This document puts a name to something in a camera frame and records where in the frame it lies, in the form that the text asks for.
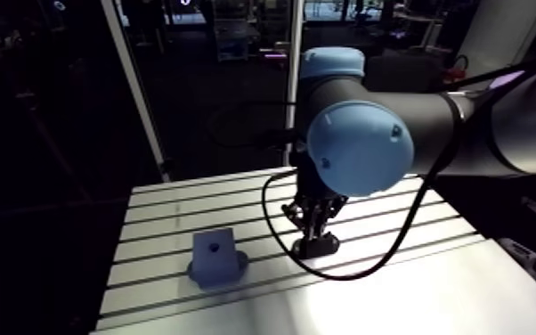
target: black base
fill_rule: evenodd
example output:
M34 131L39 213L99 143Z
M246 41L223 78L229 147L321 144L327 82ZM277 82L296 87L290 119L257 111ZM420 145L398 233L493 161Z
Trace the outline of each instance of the black base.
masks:
M311 259L327 255L332 255L337 252L340 242L337 236L326 233L318 239L307 241L299 239L293 243L291 252L299 259Z

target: glass panel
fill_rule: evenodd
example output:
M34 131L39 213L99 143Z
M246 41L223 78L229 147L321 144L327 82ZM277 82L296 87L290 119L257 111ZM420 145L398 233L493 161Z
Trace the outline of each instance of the glass panel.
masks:
M345 20L378 21L382 12L382 0L351 0Z
M316 21L341 20L343 0L308 0L305 2L305 19Z
M291 3L116 0L174 180L282 165Z
M203 12L206 2L196 2L193 0L165 0L165 4L170 6L175 24L204 24L206 19Z

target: pink light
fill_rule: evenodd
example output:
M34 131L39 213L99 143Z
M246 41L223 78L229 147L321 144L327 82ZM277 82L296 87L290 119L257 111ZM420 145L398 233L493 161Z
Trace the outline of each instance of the pink light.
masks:
M282 53L268 53L268 54L265 54L264 57L265 58L283 59L283 58L287 58L287 55L282 54Z

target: black cable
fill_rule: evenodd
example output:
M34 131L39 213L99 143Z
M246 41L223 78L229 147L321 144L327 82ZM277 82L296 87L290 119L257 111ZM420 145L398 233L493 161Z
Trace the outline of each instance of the black cable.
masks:
M411 228L411 223L413 222L413 219L418 213L419 205L424 199L424 196L426 195L426 191L428 190L430 184L434 181L434 179L436 178L436 175L442 169L444 169L457 154L457 151L459 149L459 144L461 142L461 139L463 138L463 134L466 132L466 128L468 128L468 126L472 126L474 123L483 122L483 119L486 119L486 117L489 116L489 114L491 114L491 106L495 102L500 100L503 96L507 95L515 87L522 84L525 80L527 80L528 78L531 78L535 74L536 74L536 67L532 66L524 74L514 79L514 82L501 86L498 89L491 90L490 95L487 96L486 102L484 103L485 107L488 107L488 108L480 109L483 111L475 113L475 115L472 116L470 120L468 120L466 123L460 124L460 126L456 128L455 132L453 133L453 136L451 137L451 139L449 140L449 142L443 149L442 153L439 155L439 157L434 162L434 165L430 168L430 170L424 177L424 181L422 182L422 185L419 186L418 192L416 193L416 197L411 203L410 210L407 216L405 217L405 222L403 223L401 229L399 230L399 233L393 245L391 245L391 248L386 252L386 254L382 258L380 258L380 260L373 267L367 270L361 271L357 274L348 274L348 275L325 274L307 266L300 259L298 259L291 251L288 250L288 248L282 242L282 240L280 239L280 236L276 233L276 231L274 230L274 227L272 226L272 221L270 219L270 215L268 214L268 209L266 208L266 191L268 190L268 187L270 186L272 182L285 178L287 176L292 176L296 173L296 170L286 171L286 172L282 172L277 175L271 176L270 178L268 178L268 180L264 183L264 186L262 187L262 202L261 202L262 211L264 212L264 219L266 220L266 223L268 224L270 233L272 234L274 239L277 241L280 248L285 252L285 254L289 258L291 258L291 260L293 260L295 264L297 264L299 267L304 269L309 274L313 274L313 275L316 275L320 278L327 279L327 280L343 282L343 281L354 281L354 280L361 279L361 278L367 277L375 273L384 265L386 265L386 263L391 259L391 257L393 257L393 255L397 252L397 250L401 246L403 239L405 238L405 236L407 235L407 232Z
M438 172L443 169L449 161L453 159L455 154L457 153L458 147L459 147L459 140L462 137L463 134L463 127L461 127L458 131L456 131L451 139L449 140L449 143L444 148L441 155L436 159L434 162L434 165L430 168L430 171L426 174L426 177L424 177L424 181L421 186L419 186L418 192L416 193L416 197L413 200L413 203L411 204L410 210L405 218L405 222L403 223L403 226L399 230L399 234L397 235L397 238L395 239L393 245L391 248L386 252L386 254L380 258L380 260L371 268L365 271L361 271L357 274L348 274L348 275L331 275L331 274L325 274L320 271L314 270L311 267L305 265L301 260L299 260L291 251L288 250L288 248L285 246L285 244L280 239L280 236L276 233L274 230L274 227L272 226L272 221L270 220L270 215L268 214L268 209L266 208L266 190L270 186L270 184L276 180L285 178L287 176L292 176L296 173L296 170L282 172L277 175L271 176L268 178L264 186L262 187L262 211L264 212L264 218L266 220L266 223L268 224L268 228L270 229L270 233L274 237L274 239L279 243L280 248L287 254L295 264L297 264L299 267L304 269L309 274L316 275L323 279L328 279L332 281L354 281L357 279L361 279L364 277L367 277L376 271L378 271L381 267L383 267L390 259L391 257L397 252L399 247L401 246L401 243L403 242L403 239L405 238L405 235L407 235L407 232L411 228L411 223L413 222L413 219L416 216L416 213L419 209L419 204L424 199L424 196L426 195L426 191L428 190L428 187L430 184L434 181L436 178L436 175Z
M496 79L501 76L505 76L511 73L515 73L517 71L527 71L530 69L536 69L536 59L532 61L523 61L516 65L507 66L504 69L496 69L491 72L483 73L482 75L463 79L460 81L456 81L454 83L450 84L444 84L438 87L435 87L432 90L429 90L430 93L437 93L437 92L453 92L457 91L463 86L473 85L477 83L481 83L486 80Z

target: light blue joint cap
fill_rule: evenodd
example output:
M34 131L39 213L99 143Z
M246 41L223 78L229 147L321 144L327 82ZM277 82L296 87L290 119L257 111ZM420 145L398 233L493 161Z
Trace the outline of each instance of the light blue joint cap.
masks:
M310 125L307 146L322 181L346 196L385 190L410 170L410 131L387 108L372 102L330 105Z
M365 56L357 49L324 46L306 51L301 57L299 77L322 76L363 77Z

